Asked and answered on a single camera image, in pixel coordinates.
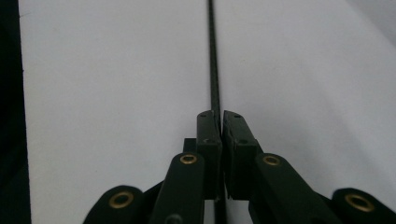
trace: brass grommet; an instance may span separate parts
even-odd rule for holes
[[[280,159],[275,156],[264,156],[262,160],[267,163],[268,165],[277,166],[280,164]]]
[[[184,164],[193,164],[197,161],[197,157],[191,154],[184,155],[180,157],[180,161],[183,162]]]
[[[345,199],[346,202],[349,203],[349,205],[358,210],[361,210],[362,212],[372,212],[375,209],[374,205],[370,203],[370,201],[360,196],[359,194],[347,194]]]
[[[120,197],[126,197],[126,200],[122,200],[122,202],[117,202]],[[122,191],[113,195],[108,201],[108,205],[112,208],[123,208],[128,206],[134,200],[134,195],[129,191]]]

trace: hole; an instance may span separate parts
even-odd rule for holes
[[[375,207],[370,201],[360,196],[359,194],[350,193],[347,194],[346,202],[349,203],[352,207],[361,210],[362,212],[372,212]]]
[[[112,208],[119,209],[128,206],[133,200],[134,200],[134,195],[131,192],[122,191],[113,195],[110,198],[110,201],[108,201],[108,204]]]
[[[277,166],[280,164],[280,159],[275,156],[264,156],[262,160],[268,165]]]
[[[165,220],[165,224],[182,224],[182,223],[183,223],[183,219],[178,214],[170,215]]]
[[[216,141],[213,139],[210,139],[210,138],[206,138],[206,139],[204,139],[204,142],[205,143],[215,143]]]
[[[197,161],[197,157],[191,154],[180,157],[180,161],[184,164],[193,164]]]
[[[311,218],[311,224],[326,224],[327,222],[318,217]]]

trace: white surface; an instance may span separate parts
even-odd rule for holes
[[[222,108],[316,191],[363,189],[396,210],[396,6],[368,2],[218,1]],[[32,219],[81,223],[106,190],[161,181],[195,136],[205,1],[20,8]],[[228,205],[231,223],[251,222]]]

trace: white background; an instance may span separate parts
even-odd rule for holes
[[[396,210],[396,2],[220,0],[222,108],[330,197]],[[205,1],[20,0],[34,223],[163,180],[209,109]],[[251,223],[228,202],[230,223]],[[205,223],[212,211],[206,208]]]

